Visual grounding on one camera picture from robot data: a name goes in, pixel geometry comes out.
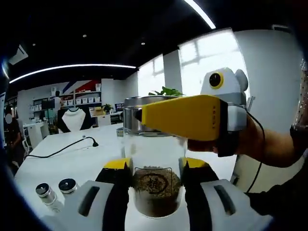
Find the window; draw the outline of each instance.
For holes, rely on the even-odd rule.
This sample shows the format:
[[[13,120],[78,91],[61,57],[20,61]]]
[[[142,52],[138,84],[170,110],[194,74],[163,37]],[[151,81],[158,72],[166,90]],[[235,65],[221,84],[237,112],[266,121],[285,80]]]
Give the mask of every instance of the window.
[[[182,91],[187,96],[201,92],[207,72],[228,67],[242,69],[247,76],[244,59],[231,30],[219,31],[191,40],[180,46]],[[250,96],[247,89],[246,98]]]
[[[138,72],[138,95],[147,96],[149,92],[161,91],[165,86],[163,55],[152,59],[140,67]]]

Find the wire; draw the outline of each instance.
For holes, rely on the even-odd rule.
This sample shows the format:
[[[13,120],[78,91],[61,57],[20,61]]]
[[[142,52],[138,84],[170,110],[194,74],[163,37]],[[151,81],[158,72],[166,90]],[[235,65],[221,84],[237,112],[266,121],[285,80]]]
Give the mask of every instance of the wire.
[[[264,152],[264,151],[265,151],[265,132],[264,132],[264,129],[263,129],[262,125],[260,124],[260,122],[259,122],[256,118],[254,118],[248,111],[247,111],[247,114],[248,114],[254,121],[256,121],[256,123],[260,126],[260,128],[261,128],[261,130],[262,130],[262,134],[263,134],[262,152]],[[257,170],[256,175],[255,175],[255,178],[254,178],[254,180],[252,181],[250,187],[248,188],[247,193],[248,193],[248,192],[251,190],[251,188],[254,186],[254,184],[255,184],[255,182],[256,182],[256,179],[257,179],[257,177],[258,177],[258,175],[259,175],[261,166],[262,166],[262,161],[260,161],[258,170]]]
[[[83,141],[83,140],[85,140],[85,139],[92,139],[92,140],[93,140],[93,147],[97,147],[97,146],[98,146],[98,143],[95,141],[95,139],[94,139],[93,137],[87,136],[87,137],[85,137],[85,138],[82,138],[82,139],[80,139],[80,140],[74,142],[74,143],[69,144],[68,146],[64,147],[63,149],[60,149],[59,151],[57,151],[57,152],[55,152],[55,153],[53,153],[53,154],[50,154],[50,155],[47,155],[47,156],[26,155],[26,156],[24,157],[24,160],[25,160],[28,156],[37,157],[37,158],[48,158],[48,157],[51,157],[51,156],[56,155],[56,154],[58,154],[59,152],[63,151],[64,149],[66,149],[66,148],[68,148],[68,147],[74,145],[75,143],[78,143],[78,142]]]

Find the ceiling light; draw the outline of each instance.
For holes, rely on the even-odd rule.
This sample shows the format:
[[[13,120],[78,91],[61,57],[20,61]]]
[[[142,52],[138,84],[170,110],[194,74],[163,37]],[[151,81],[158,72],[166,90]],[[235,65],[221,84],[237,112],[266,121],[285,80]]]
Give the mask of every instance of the ceiling light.
[[[18,80],[20,80],[21,78],[30,76],[30,75],[34,75],[40,72],[44,72],[44,71],[50,71],[50,70],[54,70],[54,69],[60,69],[60,68],[67,68],[67,67],[79,67],[79,66],[109,66],[109,67],[122,67],[122,68],[131,68],[131,69],[135,69],[135,66],[127,66],[127,65],[118,65],[118,64],[73,64],[73,65],[64,65],[64,66],[54,66],[54,67],[49,67],[49,68],[45,68],[42,70],[38,70],[38,71],[34,71],[28,74],[25,74],[23,76],[17,77],[13,80],[10,81],[10,83],[14,83]]]
[[[207,16],[207,14],[201,9],[201,7],[197,3],[195,3],[193,0],[184,1],[189,4],[203,18],[203,20],[209,25],[211,29],[216,28],[212,20]]]

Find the robot eye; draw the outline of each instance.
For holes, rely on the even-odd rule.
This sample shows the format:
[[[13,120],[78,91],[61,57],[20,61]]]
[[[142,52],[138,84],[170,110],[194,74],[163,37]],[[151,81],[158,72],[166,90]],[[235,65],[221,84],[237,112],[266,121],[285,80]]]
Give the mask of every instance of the robot eye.
[[[210,76],[209,82],[213,89],[218,89],[223,84],[223,75],[220,73],[213,73]]]

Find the person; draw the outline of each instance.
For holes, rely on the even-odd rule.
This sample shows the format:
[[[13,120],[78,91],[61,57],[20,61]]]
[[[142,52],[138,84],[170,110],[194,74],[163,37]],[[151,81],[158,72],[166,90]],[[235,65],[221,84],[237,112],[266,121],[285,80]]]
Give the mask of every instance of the person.
[[[239,134],[236,154],[247,155],[273,167],[289,167],[305,153],[308,141],[303,136],[292,137],[268,129],[263,132],[251,117],[246,129]],[[195,152],[218,153],[215,142],[188,140],[188,149]],[[308,160],[301,170],[283,185],[275,185],[268,192],[247,193],[251,207],[261,215],[272,215],[275,230],[294,229],[305,223],[308,208]]]
[[[7,154],[10,163],[14,163],[17,167],[20,167],[24,160],[25,149],[22,145],[22,136],[20,133],[18,121],[12,117],[12,111],[10,106],[5,108],[5,130]]]
[[[56,96],[54,98],[54,122],[57,125],[58,122],[58,111],[63,107],[63,101],[60,98],[60,92],[56,91]]]

